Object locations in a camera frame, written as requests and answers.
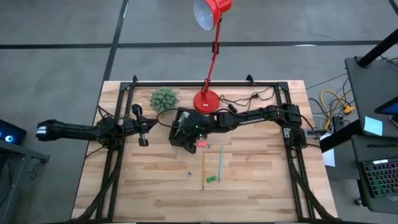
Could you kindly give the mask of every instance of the wooden table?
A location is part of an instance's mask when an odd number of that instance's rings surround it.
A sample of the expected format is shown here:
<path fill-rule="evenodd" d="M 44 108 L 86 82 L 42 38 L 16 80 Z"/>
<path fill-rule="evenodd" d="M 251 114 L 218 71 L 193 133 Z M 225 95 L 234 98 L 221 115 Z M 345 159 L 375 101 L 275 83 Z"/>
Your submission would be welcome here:
<path fill-rule="evenodd" d="M 296 80 L 288 81 L 288 84 L 292 103 L 299 105 L 301 114 L 313 124 L 304 82 Z M 105 82 L 102 89 L 99 105 L 110 113 L 114 113 L 116 107 L 119 85 L 120 82 Z M 149 106 L 149 98 L 157 89 L 134 88 L 132 102 L 143 107 L 147 118 L 155 118 L 156 113 Z M 192 99 L 199 88 L 172 89 L 178 93 L 179 106 L 193 108 Z M 237 100 L 265 88 L 229 86 L 211 89 L 229 100 Z M 261 97 L 267 98 L 272 92 L 271 88 L 261 93 Z M 251 108 L 276 104 L 275 97 L 267 101 L 257 99 L 252 101 Z M 247 107 L 237 106 L 237 109 L 246 111 Z M 171 124 L 174 118 L 175 113 L 170 113 L 161 117 L 161 121 Z M 303 128 L 308 128 L 304 121 Z M 280 126 L 273 122 L 261 122 L 241 126 L 225 134 L 210 134 L 207 143 L 211 148 L 198 147 L 196 154 L 171 146 L 169 131 L 169 128 L 157 124 L 146 134 L 149 147 L 138 145 L 138 135 L 127 137 L 114 221 L 274 222 L 297 219 Z M 224 146 L 222 181 L 205 184 L 202 190 L 203 153 L 206 153 L 206 177 L 218 176 L 221 146 Z M 87 153 L 99 147 L 99 143 L 90 142 Z M 327 211 L 336 217 L 321 151 L 308 147 L 303 150 L 303 156 L 312 192 Z M 72 217 L 82 214 L 100 190 L 105 159 L 106 149 L 86 159 Z M 302 192 L 300 198 L 304 216 L 307 217 Z"/>

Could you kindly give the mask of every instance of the pencil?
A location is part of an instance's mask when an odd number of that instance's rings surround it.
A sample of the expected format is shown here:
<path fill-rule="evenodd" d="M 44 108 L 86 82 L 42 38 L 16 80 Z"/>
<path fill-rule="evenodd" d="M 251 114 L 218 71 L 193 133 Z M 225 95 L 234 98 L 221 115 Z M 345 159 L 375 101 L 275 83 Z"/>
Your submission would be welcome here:
<path fill-rule="evenodd" d="M 205 158 L 205 153 L 203 153 L 203 177 L 202 177 L 202 180 L 201 180 L 201 189 L 202 190 L 204 190 L 205 189 L 205 161 L 206 161 L 206 158 Z"/>

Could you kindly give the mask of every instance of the concrete floor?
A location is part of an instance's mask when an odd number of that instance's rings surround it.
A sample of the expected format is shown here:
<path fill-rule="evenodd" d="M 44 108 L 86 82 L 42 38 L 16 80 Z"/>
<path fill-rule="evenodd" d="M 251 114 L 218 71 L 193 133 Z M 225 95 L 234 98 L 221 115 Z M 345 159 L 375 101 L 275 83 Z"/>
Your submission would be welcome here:
<path fill-rule="evenodd" d="M 0 45 L 90 44 L 112 42 L 123 0 L 0 0 Z M 214 32 L 200 29 L 192 1 L 130 0 L 120 43 L 210 42 Z M 234 0 L 224 15 L 221 41 L 381 40 L 397 28 L 388 0 Z M 344 59 L 363 55 L 372 45 L 316 47 L 222 47 L 213 79 L 305 80 L 312 86 L 345 73 Z M 28 134 L 25 145 L 51 155 L 26 178 L 13 223 L 60 222 L 70 218 L 87 142 L 39 142 L 37 122 L 55 118 L 91 124 L 109 49 L 0 50 L 0 118 Z M 398 47 L 384 56 L 398 55 Z M 110 80 L 202 80 L 210 48 L 118 49 Z M 338 90 L 346 76 L 308 90 L 318 99 Z M 316 104 L 312 111 L 319 112 Z M 353 113 L 347 117 L 355 120 Z M 359 208 L 355 181 L 330 179 L 339 217 L 394 223 L 398 215 Z"/>

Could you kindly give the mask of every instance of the computer keyboard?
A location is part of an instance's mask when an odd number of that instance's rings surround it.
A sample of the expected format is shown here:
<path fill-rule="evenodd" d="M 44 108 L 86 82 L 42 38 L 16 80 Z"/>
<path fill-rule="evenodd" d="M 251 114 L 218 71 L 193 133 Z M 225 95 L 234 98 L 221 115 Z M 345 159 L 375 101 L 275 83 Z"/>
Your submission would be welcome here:
<path fill-rule="evenodd" d="M 361 162 L 371 197 L 398 195 L 398 158 Z"/>

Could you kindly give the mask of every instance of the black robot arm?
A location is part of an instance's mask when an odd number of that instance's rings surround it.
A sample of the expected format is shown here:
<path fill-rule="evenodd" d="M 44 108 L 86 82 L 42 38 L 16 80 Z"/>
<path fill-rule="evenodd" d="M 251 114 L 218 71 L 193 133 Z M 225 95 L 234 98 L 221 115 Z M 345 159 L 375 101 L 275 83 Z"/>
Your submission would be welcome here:
<path fill-rule="evenodd" d="M 210 133 L 226 133 L 238 126 L 273 121 L 285 128 L 300 129 L 301 117 L 297 105 L 269 105 L 265 108 L 243 113 L 220 112 L 210 115 L 201 114 L 187 108 L 179 108 L 176 120 L 169 135 L 171 145 L 184 147 L 188 152 L 196 153 L 195 142 L 200 137 L 205 138 Z"/>
<path fill-rule="evenodd" d="M 68 138 L 98 141 L 103 146 L 112 146 L 118 144 L 118 141 L 126 136 L 139 133 L 140 146 L 147 146 L 148 140 L 145 139 L 145 133 L 157 124 L 157 120 L 143 117 L 142 108 L 137 104 L 132 105 L 131 108 L 137 119 L 123 119 L 122 125 L 118 123 L 120 119 L 114 116 L 104 117 L 95 126 L 67 124 L 51 119 L 37 125 L 36 137 L 40 141 Z"/>

